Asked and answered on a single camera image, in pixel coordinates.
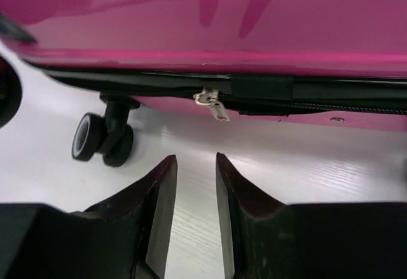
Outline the pink hard-shell suitcase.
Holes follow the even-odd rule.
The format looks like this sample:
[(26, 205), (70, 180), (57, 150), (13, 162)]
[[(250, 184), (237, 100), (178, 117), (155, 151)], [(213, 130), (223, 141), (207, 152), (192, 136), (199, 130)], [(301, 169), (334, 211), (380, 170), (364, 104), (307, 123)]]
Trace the pink hard-shell suitcase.
[(1, 41), (99, 92), (71, 155), (118, 167), (141, 105), (406, 130), (406, 0), (1, 0)]

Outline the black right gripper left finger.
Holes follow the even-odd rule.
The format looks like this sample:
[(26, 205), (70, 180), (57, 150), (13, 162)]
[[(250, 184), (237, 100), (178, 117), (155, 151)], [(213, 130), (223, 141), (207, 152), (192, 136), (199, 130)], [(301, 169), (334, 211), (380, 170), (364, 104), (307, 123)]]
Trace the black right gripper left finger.
[(2, 278), (163, 278), (177, 160), (82, 212), (1, 205)]

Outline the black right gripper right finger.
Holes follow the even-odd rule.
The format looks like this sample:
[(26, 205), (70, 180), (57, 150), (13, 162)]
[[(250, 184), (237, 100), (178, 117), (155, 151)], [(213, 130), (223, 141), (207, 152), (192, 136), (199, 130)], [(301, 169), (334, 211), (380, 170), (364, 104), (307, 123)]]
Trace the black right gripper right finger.
[(406, 204), (287, 205), (222, 153), (216, 194), (226, 278), (405, 278)]

